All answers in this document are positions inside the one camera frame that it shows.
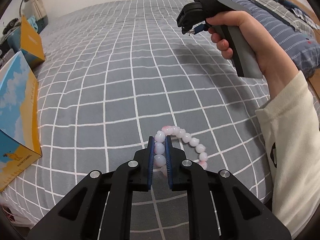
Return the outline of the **cream sleeved right forearm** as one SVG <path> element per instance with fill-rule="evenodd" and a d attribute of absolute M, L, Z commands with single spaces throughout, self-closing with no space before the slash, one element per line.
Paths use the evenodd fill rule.
<path fill-rule="evenodd" d="M 303 73 L 255 114 L 273 181 L 272 212 L 296 238 L 319 207 L 319 120 Z"/>

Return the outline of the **right hand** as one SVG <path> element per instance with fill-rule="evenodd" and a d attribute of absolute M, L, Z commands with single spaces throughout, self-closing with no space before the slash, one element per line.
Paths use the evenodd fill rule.
<path fill-rule="evenodd" d="M 255 53 L 259 69 L 268 85 L 270 99 L 274 99 L 298 74 L 298 69 L 289 55 L 281 48 L 269 32 L 254 17 L 245 11 L 220 12 L 206 19 L 211 41 L 221 51 L 224 59 L 231 59 L 233 50 L 229 42 L 214 29 L 216 25 L 239 27 L 244 39 Z"/>

